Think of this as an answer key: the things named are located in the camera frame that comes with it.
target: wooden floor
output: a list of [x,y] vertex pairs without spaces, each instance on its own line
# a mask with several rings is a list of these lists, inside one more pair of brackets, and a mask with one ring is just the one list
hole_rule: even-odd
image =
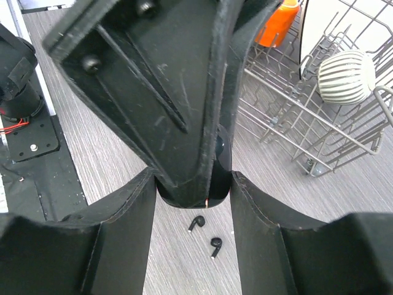
[[[42,50],[42,38],[63,13],[53,10],[24,18],[85,195],[93,203],[124,185],[144,164],[78,100]],[[386,133],[380,155],[314,179],[304,176],[276,144],[260,144],[237,130],[233,168],[280,201],[323,221],[353,211],[392,212],[393,132],[388,128]],[[206,225],[190,235],[187,227],[198,214]],[[210,239],[215,236],[224,245],[212,261]],[[241,294],[235,251],[229,199],[209,210],[179,210],[158,198],[144,294]]]

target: dish rack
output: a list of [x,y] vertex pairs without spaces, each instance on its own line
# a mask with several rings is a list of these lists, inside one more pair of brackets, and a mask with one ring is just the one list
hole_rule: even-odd
[[[246,62],[238,107],[239,127],[261,143],[277,142],[292,162],[315,177],[336,172],[365,155],[377,155],[384,129],[393,125],[393,32],[378,19],[386,9],[393,11],[392,0],[378,0],[382,8],[374,16],[358,8],[358,0],[338,1],[345,4],[346,11],[333,17],[313,51],[301,62],[301,15],[280,47],[255,43]],[[349,37],[351,25],[337,32],[353,12],[368,19],[355,38]],[[374,51],[361,48],[375,64],[377,87],[373,94],[358,105],[324,103],[317,87],[320,63],[342,50],[360,49],[357,41],[376,26],[379,31],[386,30],[389,37]]]

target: orange object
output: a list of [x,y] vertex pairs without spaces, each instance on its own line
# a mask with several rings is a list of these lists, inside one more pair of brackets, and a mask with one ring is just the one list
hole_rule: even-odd
[[280,46],[299,9],[297,0],[284,0],[284,3],[269,18],[265,27],[260,30],[255,41],[265,47]]

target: wireless earbud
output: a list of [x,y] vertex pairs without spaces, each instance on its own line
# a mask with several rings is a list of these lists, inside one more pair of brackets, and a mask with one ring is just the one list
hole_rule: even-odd
[[189,232],[193,230],[196,224],[198,224],[199,227],[203,227],[205,224],[204,217],[199,215],[196,218],[194,218],[194,220],[191,222],[191,225],[189,227]]
[[220,238],[212,238],[210,245],[215,247],[216,249],[214,250],[213,254],[211,255],[211,259],[215,259],[217,254],[219,253],[221,246],[222,246],[222,240]]

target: red wire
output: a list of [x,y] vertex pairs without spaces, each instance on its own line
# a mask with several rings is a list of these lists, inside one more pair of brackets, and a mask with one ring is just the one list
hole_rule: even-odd
[[24,122],[24,123],[22,123],[22,122],[23,122],[23,119],[20,119],[19,123],[16,125],[9,126],[6,128],[0,128],[0,133],[1,134],[9,134],[9,133],[12,133],[16,128],[19,128],[19,127],[22,127],[25,125],[29,125],[29,122]]

